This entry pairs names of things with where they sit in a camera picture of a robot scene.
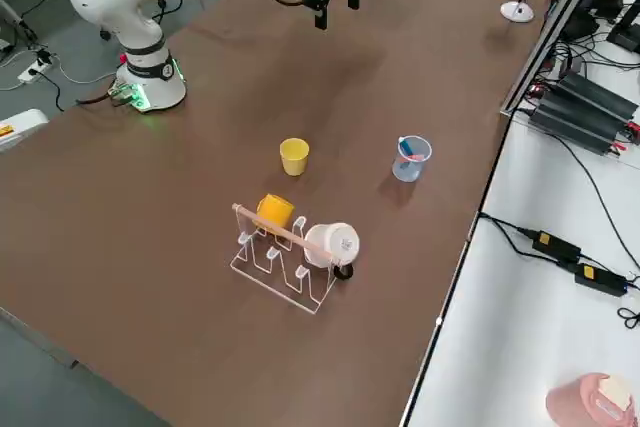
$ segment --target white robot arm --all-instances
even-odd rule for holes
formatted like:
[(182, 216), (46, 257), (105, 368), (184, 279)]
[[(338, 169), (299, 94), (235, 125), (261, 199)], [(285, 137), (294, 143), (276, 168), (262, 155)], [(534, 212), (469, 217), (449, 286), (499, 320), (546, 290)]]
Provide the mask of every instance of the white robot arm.
[(140, 111), (166, 109), (186, 95), (185, 83), (165, 45), (160, 26), (145, 17), (140, 5), (149, 0), (71, 0), (88, 22), (114, 33), (126, 51), (114, 89), (125, 92)]

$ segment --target mug handle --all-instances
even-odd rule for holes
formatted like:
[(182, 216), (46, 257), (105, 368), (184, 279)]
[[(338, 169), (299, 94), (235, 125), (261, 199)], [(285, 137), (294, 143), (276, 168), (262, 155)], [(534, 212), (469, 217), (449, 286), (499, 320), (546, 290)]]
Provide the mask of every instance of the mug handle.
[(351, 277), (353, 277), (353, 264), (346, 264), (342, 267), (334, 265), (333, 275), (335, 275), (339, 280), (349, 280)]

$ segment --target yellow cup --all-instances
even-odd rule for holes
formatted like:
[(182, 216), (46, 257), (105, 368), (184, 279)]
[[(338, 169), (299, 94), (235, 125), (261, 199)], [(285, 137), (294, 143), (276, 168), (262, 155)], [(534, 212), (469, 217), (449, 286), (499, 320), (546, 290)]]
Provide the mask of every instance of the yellow cup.
[(287, 228), (294, 206), (277, 195), (267, 194), (258, 204), (258, 215), (278, 227)]
[(307, 167), (309, 144), (302, 139), (287, 139), (280, 144), (280, 157), (287, 174), (301, 175)]

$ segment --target blue object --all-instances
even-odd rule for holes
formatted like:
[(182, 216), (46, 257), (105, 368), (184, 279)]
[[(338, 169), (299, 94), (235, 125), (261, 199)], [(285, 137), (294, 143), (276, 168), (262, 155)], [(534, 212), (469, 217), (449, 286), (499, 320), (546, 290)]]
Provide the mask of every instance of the blue object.
[(409, 145), (409, 142), (407, 142), (407, 138), (406, 137), (400, 137), (398, 144), (400, 145), (400, 148), (402, 149), (402, 153), (409, 156), (409, 155), (413, 155), (413, 150), (411, 150), (411, 146)]

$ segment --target white table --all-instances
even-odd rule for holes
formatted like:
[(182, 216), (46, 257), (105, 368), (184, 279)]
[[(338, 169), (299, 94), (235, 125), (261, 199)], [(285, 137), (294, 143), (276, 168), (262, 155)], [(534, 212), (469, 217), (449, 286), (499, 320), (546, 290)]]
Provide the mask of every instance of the white table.
[[(572, 148), (640, 258), (640, 170)], [(618, 273), (634, 270), (578, 164), (558, 141), (519, 123), (483, 210), (556, 234)], [(624, 327), (616, 315), (623, 305), (639, 310), (640, 296), (579, 286), (552, 264), (520, 257), (479, 220), (409, 425), (552, 426), (547, 392), (594, 371), (625, 377), (640, 400), (640, 328)]]

